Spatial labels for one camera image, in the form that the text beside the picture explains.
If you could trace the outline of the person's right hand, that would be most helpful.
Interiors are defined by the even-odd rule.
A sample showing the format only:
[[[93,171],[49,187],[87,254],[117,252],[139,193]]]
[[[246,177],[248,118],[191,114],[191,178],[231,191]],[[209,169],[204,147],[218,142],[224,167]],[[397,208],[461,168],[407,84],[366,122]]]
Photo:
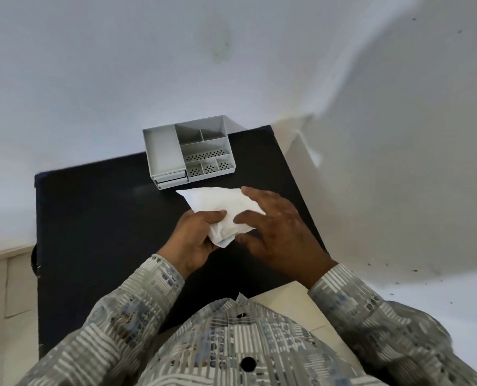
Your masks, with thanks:
[[[248,210],[234,218],[234,223],[256,229],[270,245],[272,256],[258,259],[307,289],[338,265],[325,252],[290,201],[272,191],[251,187],[241,187],[241,191],[265,212],[262,215]]]

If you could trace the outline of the person's left hand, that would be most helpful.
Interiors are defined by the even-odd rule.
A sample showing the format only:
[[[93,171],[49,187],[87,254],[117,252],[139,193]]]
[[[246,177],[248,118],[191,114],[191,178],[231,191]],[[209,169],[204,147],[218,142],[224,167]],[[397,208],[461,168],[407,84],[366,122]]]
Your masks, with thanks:
[[[167,260],[183,279],[201,268],[210,253],[219,249],[208,237],[211,226],[191,226],[191,211],[188,210],[181,216],[168,241],[156,252]]]

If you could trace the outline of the white cloth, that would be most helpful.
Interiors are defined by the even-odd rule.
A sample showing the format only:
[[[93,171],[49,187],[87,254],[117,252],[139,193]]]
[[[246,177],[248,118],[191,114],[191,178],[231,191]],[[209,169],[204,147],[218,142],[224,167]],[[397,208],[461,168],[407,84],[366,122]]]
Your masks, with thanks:
[[[237,234],[253,230],[246,224],[234,223],[234,218],[243,211],[254,211],[265,215],[256,201],[244,195],[239,188],[201,187],[177,190],[195,213],[200,211],[225,210],[226,217],[212,224],[209,230],[210,241],[220,247],[227,247]]]

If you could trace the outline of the person's left forearm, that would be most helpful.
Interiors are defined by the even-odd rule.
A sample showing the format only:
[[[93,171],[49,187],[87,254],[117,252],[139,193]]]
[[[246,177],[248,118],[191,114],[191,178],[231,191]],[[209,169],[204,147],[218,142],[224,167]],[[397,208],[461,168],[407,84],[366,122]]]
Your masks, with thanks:
[[[184,283],[179,269],[153,254],[16,386],[120,386],[139,377]]]

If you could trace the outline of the person's right forearm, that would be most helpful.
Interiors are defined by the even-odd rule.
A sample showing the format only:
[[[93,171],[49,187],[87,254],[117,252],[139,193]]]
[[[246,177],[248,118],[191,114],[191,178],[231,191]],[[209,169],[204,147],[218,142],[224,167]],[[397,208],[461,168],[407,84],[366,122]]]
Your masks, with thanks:
[[[393,386],[477,386],[477,371],[453,350],[429,314],[387,301],[342,265],[309,290],[364,369]]]

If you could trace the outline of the small grey organizer drawer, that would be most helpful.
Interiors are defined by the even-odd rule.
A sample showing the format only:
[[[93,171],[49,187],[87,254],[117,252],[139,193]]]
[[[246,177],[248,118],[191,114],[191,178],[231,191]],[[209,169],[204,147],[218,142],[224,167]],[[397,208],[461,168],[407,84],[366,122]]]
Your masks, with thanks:
[[[153,181],[155,181],[157,183],[163,183],[163,182],[166,182],[166,181],[173,181],[173,180],[177,180],[177,179],[182,179],[184,177],[187,177],[185,169],[183,169],[181,171],[167,173],[167,174],[164,174],[164,175],[154,176],[154,177],[152,177],[152,179],[153,179]]]
[[[164,190],[164,189],[168,189],[172,187],[178,187],[187,183],[189,183],[189,179],[187,177],[181,177],[179,179],[170,180],[170,181],[162,181],[162,182],[155,181],[155,184],[159,190]]]

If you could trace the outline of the grey plastic desk organizer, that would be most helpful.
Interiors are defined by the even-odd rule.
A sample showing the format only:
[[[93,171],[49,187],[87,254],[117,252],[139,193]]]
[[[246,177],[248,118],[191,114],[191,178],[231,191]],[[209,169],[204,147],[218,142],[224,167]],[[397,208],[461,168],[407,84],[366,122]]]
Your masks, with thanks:
[[[242,130],[225,115],[143,129],[151,179],[183,169],[189,183],[234,173],[228,132]]]

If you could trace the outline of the grey patterned shirt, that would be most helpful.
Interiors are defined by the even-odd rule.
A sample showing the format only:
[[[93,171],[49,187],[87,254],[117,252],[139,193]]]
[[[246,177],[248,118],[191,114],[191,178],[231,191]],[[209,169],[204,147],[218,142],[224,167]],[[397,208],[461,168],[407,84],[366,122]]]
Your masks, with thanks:
[[[386,386],[290,318],[239,295],[205,306],[145,366],[136,386]]]

